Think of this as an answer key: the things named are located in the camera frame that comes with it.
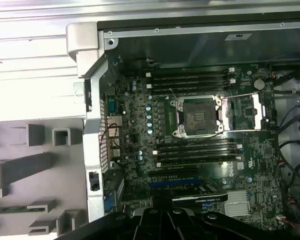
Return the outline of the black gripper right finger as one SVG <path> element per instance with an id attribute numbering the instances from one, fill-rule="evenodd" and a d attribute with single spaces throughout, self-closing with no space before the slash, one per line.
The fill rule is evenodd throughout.
<path id="1" fill-rule="evenodd" d="M 168 212 L 180 240 L 273 240 L 274 233 L 218 212 L 189 215 L 185 210 Z"/>

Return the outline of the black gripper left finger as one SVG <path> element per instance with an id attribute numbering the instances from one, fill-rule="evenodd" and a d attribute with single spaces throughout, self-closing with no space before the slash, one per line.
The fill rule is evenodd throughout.
<path id="1" fill-rule="evenodd" d="M 142 208 L 129 217 L 113 212 L 79 227 L 59 240 L 160 240 L 163 212 L 156 208 Z"/>

